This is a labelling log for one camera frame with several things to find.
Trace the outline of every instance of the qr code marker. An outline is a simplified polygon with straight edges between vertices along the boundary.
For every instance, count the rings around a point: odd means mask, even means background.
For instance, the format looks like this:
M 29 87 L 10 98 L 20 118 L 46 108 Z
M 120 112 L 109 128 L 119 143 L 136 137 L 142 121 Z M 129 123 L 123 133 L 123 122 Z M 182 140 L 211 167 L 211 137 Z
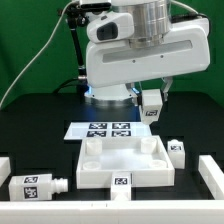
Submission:
M 25 199 L 37 199 L 37 187 L 24 187 L 24 198 Z

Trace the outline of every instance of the white block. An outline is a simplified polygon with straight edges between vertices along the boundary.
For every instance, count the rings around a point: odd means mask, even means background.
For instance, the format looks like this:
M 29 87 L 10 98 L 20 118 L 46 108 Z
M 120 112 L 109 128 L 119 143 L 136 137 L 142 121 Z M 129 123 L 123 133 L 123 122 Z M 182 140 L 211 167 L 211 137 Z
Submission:
M 131 201 L 131 173 L 113 173 L 110 189 L 111 200 Z
M 216 200 L 224 200 L 224 174 L 211 156 L 199 156 L 198 171 Z
M 151 124 L 158 121 L 163 102 L 159 89 L 142 91 L 142 107 L 140 108 L 141 121 Z
M 167 152 L 174 168 L 185 168 L 185 151 L 183 142 L 177 140 L 168 141 Z
M 8 157 L 0 158 L 0 187 L 11 173 L 10 162 Z

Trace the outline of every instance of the white cube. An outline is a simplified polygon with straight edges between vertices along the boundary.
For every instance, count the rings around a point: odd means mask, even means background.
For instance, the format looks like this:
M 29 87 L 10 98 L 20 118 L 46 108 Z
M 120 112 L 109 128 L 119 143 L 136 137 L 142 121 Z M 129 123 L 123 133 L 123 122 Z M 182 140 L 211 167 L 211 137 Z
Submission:
M 142 108 L 140 109 L 141 121 L 151 124 L 158 121 L 163 102 L 159 89 L 142 91 Z
M 168 141 L 167 152 L 174 168 L 185 168 L 185 151 L 183 142 L 178 140 Z
M 131 201 L 131 173 L 113 173 L 110 189 L 111 200 Z

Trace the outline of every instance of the white plastic container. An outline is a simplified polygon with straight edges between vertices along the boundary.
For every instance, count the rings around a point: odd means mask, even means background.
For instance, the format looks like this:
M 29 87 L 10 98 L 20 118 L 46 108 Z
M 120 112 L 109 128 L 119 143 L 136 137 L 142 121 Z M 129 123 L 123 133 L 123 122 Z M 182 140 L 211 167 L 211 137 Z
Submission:
M 52 174 L 14 176 L 9 184 L 10 201 L 52 200 L 52 194 L 67 191 L 68 181 L 52 180 Z
M 132 187 L 174 185 L 174 167 L 159 136 L 100 140 L 102 151 L 97 155 L 88 154 L 89 138 L 82 141 L 76 170 L 78 189 L 110 188 L 115 172 L 130 172 Z

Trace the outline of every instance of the black cable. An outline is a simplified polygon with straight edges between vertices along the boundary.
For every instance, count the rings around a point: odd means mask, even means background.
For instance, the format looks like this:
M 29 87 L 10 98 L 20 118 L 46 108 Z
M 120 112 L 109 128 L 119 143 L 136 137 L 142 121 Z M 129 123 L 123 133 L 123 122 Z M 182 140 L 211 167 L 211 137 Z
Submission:
M 65 82 L 63 82 L 60 86 L 58 86 L 58 88 L 61 87 L 61 86 L 67 85 L 70 82 L 74 82 L 74 81 L 78 81 L 78 78 L 68 79 Z
M 63 88 L 67 88 L 67 87 L 71 87 L 71 86 L 77 86 L 77 85 L 74 85 L 74 84 L 69 84 L 69 85 L 64 85 L 64 86 L 59 86 L 57 89 L 55 89 L 54 91 L 53 91 L 53 94 L 57 94 L 61 89 L 63 89 Z

